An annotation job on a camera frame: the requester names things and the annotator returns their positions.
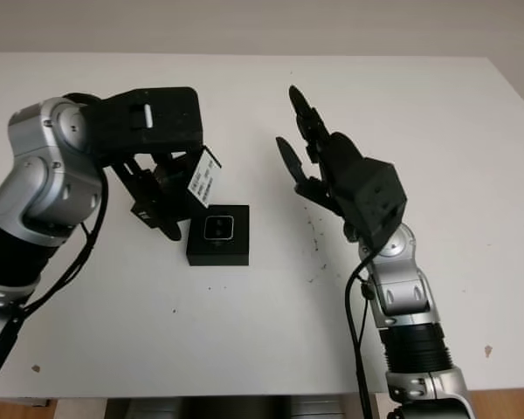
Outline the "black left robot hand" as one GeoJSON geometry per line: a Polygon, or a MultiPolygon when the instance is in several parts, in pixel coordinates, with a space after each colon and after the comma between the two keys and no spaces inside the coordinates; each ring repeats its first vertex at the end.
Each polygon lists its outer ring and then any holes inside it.
{"type": "Polygon", "coordinates": [[[122,156],[111,164],[134,199],[131,212],[172,241],[182,239],[178,225],[181,221],[204,211],[204,206],[189,191],[201,153],[200,148],[177,157],[171,153],[154,153],[152,169],[142,168],[133,155],[122,156]]]}

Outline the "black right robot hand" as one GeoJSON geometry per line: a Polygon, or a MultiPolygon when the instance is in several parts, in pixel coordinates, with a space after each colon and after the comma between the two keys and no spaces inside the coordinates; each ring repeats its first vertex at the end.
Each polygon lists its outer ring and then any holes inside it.
{"type": "Polygon", "coordinates": [[[279,153],[286,168],[294,179],[294,191],[307,200],[330,210],[343,219],[343,233],[350,243],[359,239],[358,231],[346,214],[337,197],[336,189],[340,175],[352,164],[361,160],[362,154],[354,143],[342,133],[329,133],[315,107],[297,86],[288,89],[289,99],[301,137],[306,142],[306,151],[311,163],[319,166],[319,178],[303,172],[299,156],[288,141],[276,138],[279,153]]]}

